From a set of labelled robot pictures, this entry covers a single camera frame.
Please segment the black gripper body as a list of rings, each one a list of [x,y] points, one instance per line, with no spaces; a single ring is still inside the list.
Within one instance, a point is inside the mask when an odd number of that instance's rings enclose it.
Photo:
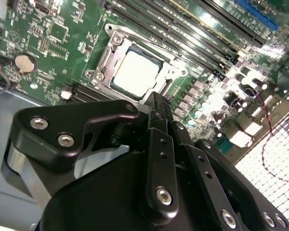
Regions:
[[[60,189],[40,219],[42,231],[212,231],[214,224],[187,170],[177,167],[179,211],[156,226],[140,213],[141,153],[123,154]]]

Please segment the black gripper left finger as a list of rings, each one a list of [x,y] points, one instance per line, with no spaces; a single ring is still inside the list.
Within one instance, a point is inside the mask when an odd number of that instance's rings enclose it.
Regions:
[[[111,100],[22,109],[13,117],[5,162],[14,187],[45,208],[75,180],[79,160],[128,146],[144,154],[142,211],[172,218],[178,198],[171,118],[168,102],[156,92],[144,104]]]

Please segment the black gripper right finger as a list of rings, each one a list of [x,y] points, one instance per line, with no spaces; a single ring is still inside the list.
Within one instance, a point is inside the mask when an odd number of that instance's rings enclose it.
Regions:
[[[193,142],[163,106],[174,138],[180,195],[179,213],[186,231],[289,231],[287,218],[209,141]]]

